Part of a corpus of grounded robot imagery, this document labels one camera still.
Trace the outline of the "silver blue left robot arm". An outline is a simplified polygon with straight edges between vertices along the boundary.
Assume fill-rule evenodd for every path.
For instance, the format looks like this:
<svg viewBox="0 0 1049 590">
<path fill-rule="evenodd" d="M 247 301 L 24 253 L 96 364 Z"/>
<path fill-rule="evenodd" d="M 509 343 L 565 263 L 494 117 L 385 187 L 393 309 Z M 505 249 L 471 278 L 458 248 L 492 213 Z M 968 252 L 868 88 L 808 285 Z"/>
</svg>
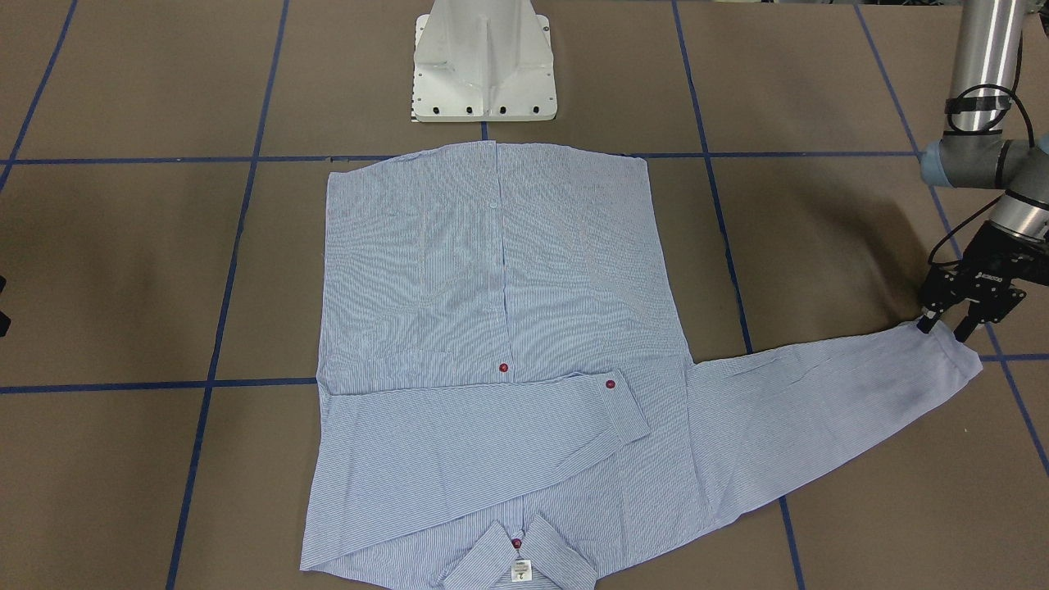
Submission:
<svg viewBox="0 0 1049 590">
<path fill-rule="evenodd" d="M 1035 1 L 966 1 L 962 8 L 944 130 L 920 157 L 929 187 L 985 189 L 996 198 L 956 261 L 928 258 L 920 290 L 922 332 L 954 305 L 968 310 L 955 328 L 963 343 L 997 324 L 1025 298 L 1015 281 L 1047 285 L 1047 140 L 1018 93 L 1023 28 Z"/>
</svg>

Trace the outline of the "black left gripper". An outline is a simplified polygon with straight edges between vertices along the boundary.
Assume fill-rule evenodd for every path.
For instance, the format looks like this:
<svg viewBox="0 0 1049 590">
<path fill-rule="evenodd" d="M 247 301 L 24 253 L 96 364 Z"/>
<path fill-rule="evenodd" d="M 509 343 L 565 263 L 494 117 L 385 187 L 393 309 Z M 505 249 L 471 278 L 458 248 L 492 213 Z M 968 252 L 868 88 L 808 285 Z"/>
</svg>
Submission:
<svg viewBox="0 0 1049 590">
<path fill-rule="evenodd" d="M 1026 297 L 1013 281 L 1047 285 L 1047 241 L 985 223 L 958 261 L 936 262 L 930 256 L 929 266 L 915 328 L 932 333 L 945 312 L 968 300 L 971 305 L 954 331 L 956 341 L 966 343 L 977 328 L 1001 321 Z"/>
</svg>

